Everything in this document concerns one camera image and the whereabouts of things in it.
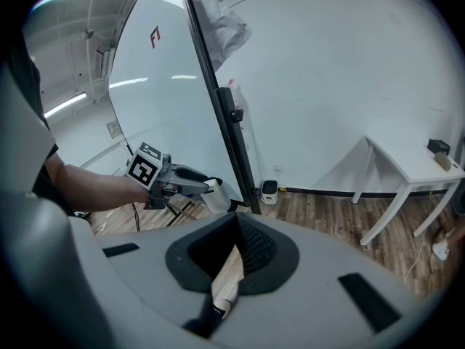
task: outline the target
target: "table leg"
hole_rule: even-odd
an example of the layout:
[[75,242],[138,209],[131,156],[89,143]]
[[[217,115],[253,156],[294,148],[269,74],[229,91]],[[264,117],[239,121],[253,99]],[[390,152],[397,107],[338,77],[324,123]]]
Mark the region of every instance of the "table leg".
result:
[[365,235],[360,241],[360,244],[362,246],[366,246],[366,244],[370,242],[371,239],[377,236],[378,233],[386,227],[388,222],[394,217],[394,215],[397,213],[397,211],[402,206],[403,202],[407,199],[408,194],[410,193],[411,190],[412,190],[411,184],[408,184],[406,182],[402,184],[399,192],[395,196],[391,205],[387,208],[386,212],[383,213],[383,215],[378,220],[378,222],[370,229],[368,234]]
[[452,195],[455,193],[459,184],[460,184],[460,181],[457,181],[457,182],[454,182],[449,187],[449,189],[446,191],[446,193],[442,197],[439,204],[436,206],[436,208],[434,208],[433,212],[431,212],[428,218],[425,221],[423,221],[423,223],[413,232],[413,235],[415,237],[423,233],[426,230],[426,228],[431,225],[431,222],[434,221],[434,219],[438,216],[438,214],[441,213],[445,205],[450,201],[450,198],[452,198]]
[[368,156],[366,158],[365,166],[363,167],[363,171],[360,174],[360,177],[358,179],[358,189],[355,191],[355,194],[352,198],[352,203],[357,204],[358,199],[360,199],[360,196],[362,195],[363,189],[366,185],[366,181],[368,179],[368,168],[370,167],[370,163],[373,159],[373,145],[368,143],[370,147],[368,148]]
[[176,211],[174,211],[174,209],[171,207],[171,205],[169,203],[166,203],[166,206],[168,207],[169,211],[174,214],[174,216],[177,216],[178,214],[176,213]]

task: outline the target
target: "wooden floor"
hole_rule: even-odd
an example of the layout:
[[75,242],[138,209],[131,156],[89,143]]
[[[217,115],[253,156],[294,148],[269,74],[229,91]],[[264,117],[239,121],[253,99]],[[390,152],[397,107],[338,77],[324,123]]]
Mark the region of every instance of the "wooden floor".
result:
[[[344,241],[368,257],[392,271],[401,280],[412,266],[420,250],[418,262],[405,280],[418,297],[425,297],[447,286],[461,263],[461,247],[452,247],[445,262],[440,262],[431,252],[432,237],[439,226],[445,231],[452,229],[453,215],[449,206],[426,230],[425,237],[414,238],[412,232],[432,211],[441,196],[420,196],[408,198],[401,210],[385,229],[367,246],[360,245],[360,239],[376,223],[387,209],[390,198],[362,198],[352,204],[349,198],[315,196],[299,193],[280,193],[277,204],[267,206],[261,203],[262,215],[276,218],[297,226],[324,232]],[[189,199],[176,195],[171,203],[182,208]],[[138,204],[140,230],[151,230],[167,226],[175,216],[170,211],[144,211]],[[195,218],[210,215],[207,207],[195,203],[185,210]],[[239,207],[239,211],[248,212]],[[89,217],[92,229],[97,236],[112,233],[136,231],[132,205],[123,206],[109,212],[93,213]],[[190,222],[181,215],[172,226]],[[243,278],[242,262],[235,248],[225,263],[222,272],[213,283],[215,297],[232,299],[237,282]]]

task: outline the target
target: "wall baseboard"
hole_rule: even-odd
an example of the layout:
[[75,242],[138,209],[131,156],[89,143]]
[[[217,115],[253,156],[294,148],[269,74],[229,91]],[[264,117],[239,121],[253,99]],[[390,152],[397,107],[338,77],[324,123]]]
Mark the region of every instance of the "wall baseboard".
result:
[[[308,190],[299,188],[286,188],[289,193],[313,194],[322,196],[340,196],[343,198],[352,198],[355,193],[349,191],[325,191],[325,190]],[[434,190],[432,195],[444,194],[447,189]],[[416,191],[408,196],[428,196],[430,191]],[[361,198],[394,198],[397,193],[362,193]]]

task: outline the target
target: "black sleeve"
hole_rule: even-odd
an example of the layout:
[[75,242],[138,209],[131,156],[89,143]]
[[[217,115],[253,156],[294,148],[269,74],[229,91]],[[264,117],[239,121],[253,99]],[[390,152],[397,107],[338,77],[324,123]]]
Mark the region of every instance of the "black sleeve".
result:
[[[44,108],[41,101],[41,75],[32,59],[29,57],[28,49],[26,47],[23,33],[20,31],[16,34],[14,44],[10,50],[7,58],[7,64],[12,72],[16,84],[20,88],[24,98],[37,116],[43,121],[47,128],[49,125],[44,116]],[[53,146],[49,157],[56,153],[58,147]]]

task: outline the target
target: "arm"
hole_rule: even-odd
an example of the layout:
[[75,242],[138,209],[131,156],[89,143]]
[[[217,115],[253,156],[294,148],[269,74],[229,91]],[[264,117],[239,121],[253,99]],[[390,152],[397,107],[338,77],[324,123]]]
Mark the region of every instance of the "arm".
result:
[[447,243],[449,246],[457,243],[465,236],[465,217],[459,217],[456,221],[452,232],[447,237]]
[[45,161],[45,167],[73,211],[106,211],[148,201],[148,192],[129,178],[95,174],[64,164],[56,153]]

